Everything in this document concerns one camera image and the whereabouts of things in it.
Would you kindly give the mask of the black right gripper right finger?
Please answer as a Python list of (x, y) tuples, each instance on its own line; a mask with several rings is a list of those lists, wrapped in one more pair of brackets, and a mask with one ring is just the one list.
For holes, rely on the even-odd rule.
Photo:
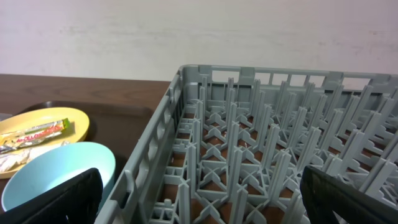
[(312, 224), (339, 224), (339, 215), (350, 224), (397, 224), (397, 210), (338, 179), (306, 166), (300, 192)]

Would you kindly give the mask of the light blue bowl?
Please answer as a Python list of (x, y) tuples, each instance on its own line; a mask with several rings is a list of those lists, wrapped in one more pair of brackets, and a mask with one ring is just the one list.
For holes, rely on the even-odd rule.
[(6, 184), (1, 204), (4, 211), (15, 208), (63, 182), (96, 168), (103, 193), (102, 208), (114, 186), (116, 159), (106, 146), (95, 142), (76, 142), (52, 149), (17, 171)]

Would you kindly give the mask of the green snack wrapper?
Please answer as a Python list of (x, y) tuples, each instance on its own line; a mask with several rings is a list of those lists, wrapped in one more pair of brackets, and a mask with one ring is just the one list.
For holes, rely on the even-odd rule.
[(28, 129), (3, 133), (1, 134), (1, 154), (38, 145), (47, 139), (61, 135), (69, 127), (70, 121), (65, 118)]

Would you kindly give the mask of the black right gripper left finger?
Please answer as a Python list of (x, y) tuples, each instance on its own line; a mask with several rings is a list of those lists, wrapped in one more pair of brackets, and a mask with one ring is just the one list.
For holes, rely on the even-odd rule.
[(39, 196), (1, 214), (1, 224), (94, 223), (103, 182), (90, 168)]

